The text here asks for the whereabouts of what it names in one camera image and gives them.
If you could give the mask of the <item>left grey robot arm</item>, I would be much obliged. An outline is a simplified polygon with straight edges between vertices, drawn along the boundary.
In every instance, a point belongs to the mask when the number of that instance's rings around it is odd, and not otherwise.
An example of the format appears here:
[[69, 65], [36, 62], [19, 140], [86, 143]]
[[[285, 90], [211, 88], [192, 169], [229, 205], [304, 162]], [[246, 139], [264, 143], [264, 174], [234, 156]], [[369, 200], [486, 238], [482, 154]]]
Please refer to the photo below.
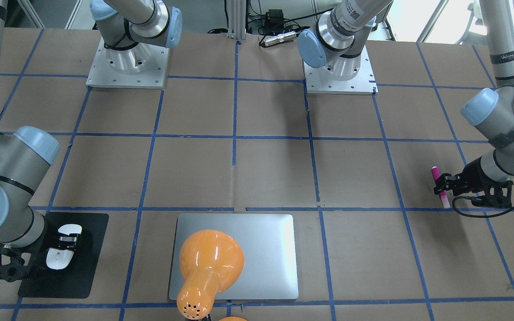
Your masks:
[[[323, 12], [316, 24], [298, 35], [298, 51], [311, 68], [333, 68], [335, 63], [359, 57], [367, 27], [390, 4], [389, 0], [343, 0]], [[481, 0], [481, 18], [487, 28], [489, 60], [496, 89], [483, 89], [462, 108], [461, 115], [493, 146], [465, 166], [461, 173], [440, 174], [434, 167], [434, 193], [449, 208], [453, 199], [473, 206], [513, 209], [514, 177], [514, 0]]]

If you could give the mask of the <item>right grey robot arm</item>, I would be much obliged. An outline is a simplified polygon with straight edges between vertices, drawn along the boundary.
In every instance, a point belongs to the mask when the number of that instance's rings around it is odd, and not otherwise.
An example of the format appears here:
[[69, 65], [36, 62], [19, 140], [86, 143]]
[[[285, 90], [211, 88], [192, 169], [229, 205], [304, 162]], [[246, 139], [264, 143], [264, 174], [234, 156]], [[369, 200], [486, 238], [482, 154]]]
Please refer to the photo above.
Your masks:
[[[92, 87], [161, 88], [169, 51], [177, 47], [183, 14], [162, 0], [92, 0], [92, 18], [101, 33], [87, 84]], [[7, 16], [0, 0], [0, 53]], [[45, 270], [62, 270], [79, 250], [79, 223], [50, 227], [29, 205], [54, 163], [59, 142], [31, 126], [0, 133], [0, 279], [34, 279]]]

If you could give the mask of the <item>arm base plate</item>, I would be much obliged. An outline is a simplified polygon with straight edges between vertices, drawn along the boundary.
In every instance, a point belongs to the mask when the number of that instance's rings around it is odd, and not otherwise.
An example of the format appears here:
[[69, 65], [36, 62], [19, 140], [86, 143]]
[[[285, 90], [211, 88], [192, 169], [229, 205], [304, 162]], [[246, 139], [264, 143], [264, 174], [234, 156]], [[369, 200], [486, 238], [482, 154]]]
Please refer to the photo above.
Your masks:
[[86, 85], [110, 89], [163, 89], [171, 50], [139, 43], [126, 51], [107, 49], [101, 39]]
[[304, 62], [303, 68], [307, 92], [311, 94], [373, 95], [379, 92], [365, 46], [355, 58], [338, 57], [316, 69]]

